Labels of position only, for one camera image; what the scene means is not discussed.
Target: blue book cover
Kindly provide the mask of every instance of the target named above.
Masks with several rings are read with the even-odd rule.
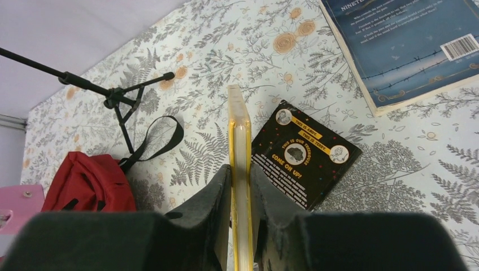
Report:
[[[321,1],[375,115],[478,79],[471,0]]]

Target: yellow book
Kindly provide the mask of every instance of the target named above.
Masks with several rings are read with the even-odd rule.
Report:
[[[250,189],[251,121],[238,85],[228,86],[228,110],[234,270],[249,271],[253,269]]]

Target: tripod leg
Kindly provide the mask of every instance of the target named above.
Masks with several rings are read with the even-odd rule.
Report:
[[[115,106],[115,113],[116,113],[116,118],[118,119],[118,123],[120,124],[120,129],[121,129],[121,132],[123,133],[123,137],[125,138],[125,141],[127,142],[128,151],[132,154],[134,153],[132,141],[130,140],[130,136],[128,135],[127,128],[125,127],[125,120],[123,120],[123,117],[121,116],[120,108],[118,107],[118,105]]]

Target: red bag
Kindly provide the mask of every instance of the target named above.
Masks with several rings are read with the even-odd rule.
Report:
[[[148,159],[140,160],[140,157],[145,152],[146,138],[150,128],[148,128],[145,140],[138,150],[120,162],[108,154],[89,157],[82,152],[69,152],[51,183],[42,212],[60,210],[136,211],[134,197],[125,173],[134,163],[153,159],[173,149],[183,139],[184,130],[180,123],[172,116],[163,117],[174,120],[177,124],[176,129],[172,139]]]

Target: barcode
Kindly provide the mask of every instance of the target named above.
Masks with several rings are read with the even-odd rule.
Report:
[[[472,34],[468,34],[441,45],[441,49],[446,54],[449,61],[454,61],[479,51],[479,43],[477,43]]]

